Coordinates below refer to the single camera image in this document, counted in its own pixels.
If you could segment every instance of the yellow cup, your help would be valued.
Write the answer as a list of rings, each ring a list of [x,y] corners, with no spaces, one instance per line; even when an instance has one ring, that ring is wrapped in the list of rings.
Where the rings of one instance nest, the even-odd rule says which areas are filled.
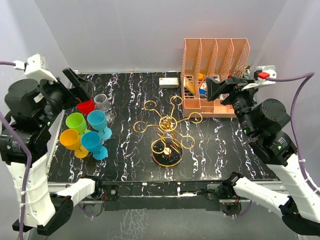
[[[89,151],[81,145],[81,137],[75,129],[64,130],[59,139],[63,146],[74,151],[78,159],[83,159],[89,154]]]

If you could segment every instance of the red cup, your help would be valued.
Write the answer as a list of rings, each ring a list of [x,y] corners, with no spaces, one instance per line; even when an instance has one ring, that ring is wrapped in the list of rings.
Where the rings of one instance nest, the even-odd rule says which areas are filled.
[[[82,103],[79,103],[76,106],[79,111],[83,114],[89,114],[91,113],[93,110],[95,110],[95,103],[94,101],[91,99],[89,101],[84,101]]]

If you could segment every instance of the white box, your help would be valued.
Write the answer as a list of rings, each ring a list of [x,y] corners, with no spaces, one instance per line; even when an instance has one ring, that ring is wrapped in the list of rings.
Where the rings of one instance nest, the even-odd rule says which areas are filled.
[[[177,88],[179,87],[179,82],[177,77],[160,77],[159,78],[159,87],[164,88]]]

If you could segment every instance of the marble table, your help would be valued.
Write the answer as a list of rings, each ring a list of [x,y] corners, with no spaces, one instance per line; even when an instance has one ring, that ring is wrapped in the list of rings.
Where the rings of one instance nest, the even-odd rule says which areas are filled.
[[[99,175],[111,181],[201,181],[226,178],[237,171],[249,179],[276,179],[248,145],[236,118],[204,118],[199,124],[182,121],[177,129],[195,139],[192,149],[184,149],[182,161],[173,168],[158,166],[151,156],[151,143],[158,138],[155,128],[144,133],[133,130],[135,122],[144,120],[156,124],[160,117],[143,108],[153,100],[162,114],[170,114],[170,97],[181,95],[180,88],[159,88],[159,78],[179,78],[179,72],[86,74],[83,78],[94,82],[93,95],[108,96],[116,115],[109,123],[112,137],[104,141],[108,157],[97,161],[89,154],[78,159],[72,151],[54,143],[49,170],[49,182],[76,182],[82,174]],[[59,135],[67,129],[65,120],[76,108],[64,112]],[[183,118],[182,108],[173,115]]]

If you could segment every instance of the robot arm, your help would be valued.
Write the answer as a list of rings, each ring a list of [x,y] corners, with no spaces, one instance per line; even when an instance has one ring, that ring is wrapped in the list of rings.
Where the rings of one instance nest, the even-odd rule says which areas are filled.
[[[207,78],[207,100],[228,94],[221,102],[232,105],[244,134],[254,153],[280,178],[289,195],[259,186],[240,173],[233,172],[222,182],[222,191],[230,198],[248,198],[276,213],[293,231],[301,235],[320,235],[320,196],[312,190],[300,169],[297,148],[282,128],[290,121],[284,105],[276,99],[267,99],[257,105],[254,94],[263,87],[265,72],[258,80],[231,76],[222,82]]]
[[[28,58],[26,63],[14,63],[14,68],[23,70],[28,78],[9,87],[5,102],[10,111],[6,119],[32,154],[26,191],[22,192],[22,186],[27,156],[4,127],[0,135],[1,158],[12,176],[20,212],[22,206],[25,210],[23,231],[37,228],[38,234],[49,236],[69,220],[75,205],[89,195],[98,194],[97,176],[86,176],[71,187],[50,194],[46,174],[50,126],[62,110],[90,101],[93,84],[66,68],[63,73],[73,85],[67,89],[46,70],[45,59],[39,54]],[[12,225],[13,230],[19,231],[19,225],[20,219]]]

